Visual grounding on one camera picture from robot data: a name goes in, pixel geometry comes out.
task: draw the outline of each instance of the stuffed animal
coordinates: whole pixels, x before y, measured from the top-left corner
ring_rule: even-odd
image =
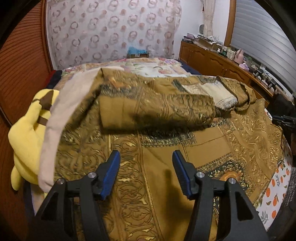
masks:
[[[14,150],[15,163],[10,178],[16,191],[20,188],[22,178],[38,185],[39,158],[46,122],[58,94],[58,90],[40,90],[27,113],[9,130],[8,139]]]

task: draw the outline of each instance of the pink bottle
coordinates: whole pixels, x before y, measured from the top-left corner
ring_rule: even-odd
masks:
[[[244,51],[243,50],[240,49],[237,51],[234,61],[238,64],[242,64],[244,62]]]

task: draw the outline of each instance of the red fabric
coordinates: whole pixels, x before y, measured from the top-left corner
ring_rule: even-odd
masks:
[[[52,76],[54,75],[54,73],[56,72],[56,70],[53,70],[49,73],[48,77],[46,78],[45,80],[45,83],[44,83],[44,88],[46,88],[46,86],[49,84],[50,82],[50,79],[52,78]]]

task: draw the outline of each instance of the window blind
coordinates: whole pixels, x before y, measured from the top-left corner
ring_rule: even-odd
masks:
[[[255,0],[237,0],[231,46],[243,49],[296,91],[296,51],[276,21]]]

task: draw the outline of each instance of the metal screw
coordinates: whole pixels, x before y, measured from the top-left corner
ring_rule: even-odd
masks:
[[[62,185],[64,183],[65,183],[65,179],[63,179],[63,178],[60,178],[57,180],[57,184],[59,184],[59,185]]]
[[[205,177],[205,174],[203,172],[197,172],[196,176],[199,178],[203,178],[203,177]]]
[[[231,184],[235,184],[235,183],[236,183],[236,180],[235,180],[234,178],[232,178],[232,177],[229,178],[228,181],[229,181]]]
[[[95,172],[90,172],[89,174],[87,174],[87,176],[89,178],[95,178],[96,177],[96,173]]]

